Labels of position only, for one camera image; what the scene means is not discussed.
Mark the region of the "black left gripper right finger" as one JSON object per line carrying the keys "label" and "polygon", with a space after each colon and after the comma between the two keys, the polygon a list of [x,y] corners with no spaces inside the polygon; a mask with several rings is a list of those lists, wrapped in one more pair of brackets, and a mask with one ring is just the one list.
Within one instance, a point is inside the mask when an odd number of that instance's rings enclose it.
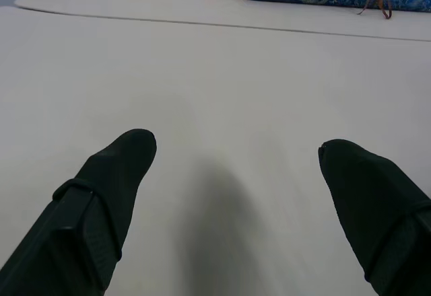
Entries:
{"label": "black left gripper right finger", "polygon": [[430,198],[391,160],[344,139],[319,165],[339,222],[378,295],[430,294]]}

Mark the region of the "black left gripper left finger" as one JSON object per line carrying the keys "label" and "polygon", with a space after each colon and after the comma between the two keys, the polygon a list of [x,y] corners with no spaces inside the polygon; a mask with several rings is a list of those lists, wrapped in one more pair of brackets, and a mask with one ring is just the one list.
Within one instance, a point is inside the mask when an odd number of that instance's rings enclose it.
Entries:
{"label": "black left gripper left finger", "polygon": [[156,151],[154,134],[137,128],[90,156],[4,264],[1,294],[105,294]]}

